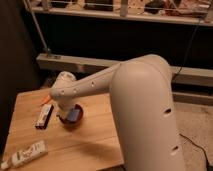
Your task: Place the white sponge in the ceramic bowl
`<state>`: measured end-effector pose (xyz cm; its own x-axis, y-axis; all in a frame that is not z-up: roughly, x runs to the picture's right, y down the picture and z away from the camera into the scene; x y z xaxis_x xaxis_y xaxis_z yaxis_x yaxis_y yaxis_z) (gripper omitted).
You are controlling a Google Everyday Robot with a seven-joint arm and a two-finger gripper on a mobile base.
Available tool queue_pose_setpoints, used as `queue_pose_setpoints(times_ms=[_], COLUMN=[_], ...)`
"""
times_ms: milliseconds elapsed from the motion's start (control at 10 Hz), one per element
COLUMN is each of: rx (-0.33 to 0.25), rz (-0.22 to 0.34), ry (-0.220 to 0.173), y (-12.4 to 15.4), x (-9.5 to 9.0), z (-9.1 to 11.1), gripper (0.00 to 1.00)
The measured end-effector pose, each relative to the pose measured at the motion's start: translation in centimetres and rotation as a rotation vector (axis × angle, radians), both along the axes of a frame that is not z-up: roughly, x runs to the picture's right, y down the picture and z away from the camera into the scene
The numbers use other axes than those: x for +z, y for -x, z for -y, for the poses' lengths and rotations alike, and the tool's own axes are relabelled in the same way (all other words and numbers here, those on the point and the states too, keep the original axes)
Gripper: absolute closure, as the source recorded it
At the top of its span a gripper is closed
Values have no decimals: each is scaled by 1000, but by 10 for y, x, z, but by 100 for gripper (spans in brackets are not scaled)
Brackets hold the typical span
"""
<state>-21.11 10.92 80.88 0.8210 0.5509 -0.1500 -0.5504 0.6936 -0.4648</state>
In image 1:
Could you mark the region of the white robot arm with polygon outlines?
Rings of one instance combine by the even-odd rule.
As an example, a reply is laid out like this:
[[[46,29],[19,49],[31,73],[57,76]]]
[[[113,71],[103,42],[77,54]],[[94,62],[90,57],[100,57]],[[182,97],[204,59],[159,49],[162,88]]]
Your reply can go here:
[[[108,93],[125,171],[186,171],[171,81],[168,62],[149,54],[80,80],[62,72],[50,96],[67,122],[77,98]]]

